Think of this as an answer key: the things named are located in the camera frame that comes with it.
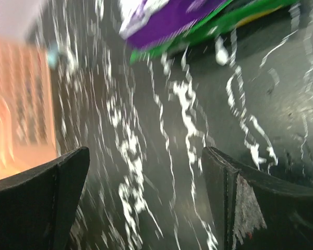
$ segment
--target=marble countertop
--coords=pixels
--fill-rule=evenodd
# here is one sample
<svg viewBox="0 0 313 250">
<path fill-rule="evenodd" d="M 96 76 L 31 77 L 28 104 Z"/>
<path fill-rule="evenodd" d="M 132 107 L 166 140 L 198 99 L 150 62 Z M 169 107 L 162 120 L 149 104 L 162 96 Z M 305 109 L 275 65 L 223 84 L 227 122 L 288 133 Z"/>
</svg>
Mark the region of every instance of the marble countertop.
<svg viewBox="0 0 313 250">
<path fill-rule="evenodd" d="M 313 188 L 313 0 L 129 65 L 117 2 L 52 0 L 31 41 L 70 45 L 53 71 L 58 150 L 91 149 L 71 249 L 218 249 L 201 151 Z M 186 58 L 185 66 L 181 59 Z"/>
</svg>

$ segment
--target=pink blurry object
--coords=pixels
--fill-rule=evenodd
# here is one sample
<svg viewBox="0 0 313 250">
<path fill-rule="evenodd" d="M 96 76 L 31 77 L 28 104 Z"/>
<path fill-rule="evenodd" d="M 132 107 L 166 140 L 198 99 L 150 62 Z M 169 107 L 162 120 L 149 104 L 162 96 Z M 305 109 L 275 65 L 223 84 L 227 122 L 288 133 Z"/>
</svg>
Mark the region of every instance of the pink blurry object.
<svg viewBox="0 0 313 250">
<path fill-rule="evenodd" d="M 46 52 L 0 39 L 0 179 L 56 156 Z"/>
</svg>

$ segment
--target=orange object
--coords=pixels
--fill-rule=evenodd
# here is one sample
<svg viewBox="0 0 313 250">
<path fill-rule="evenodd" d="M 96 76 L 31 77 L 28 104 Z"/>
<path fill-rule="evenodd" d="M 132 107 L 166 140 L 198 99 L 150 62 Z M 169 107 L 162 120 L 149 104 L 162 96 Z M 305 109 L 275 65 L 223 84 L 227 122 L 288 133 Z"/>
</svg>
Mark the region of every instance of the orange object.
<svg viewBox="0 0 313 250">
<path fill-rule="evenodd" d="M 54 158 L 46 52 L 0 39 L 0 179 Z"/>
</svg>

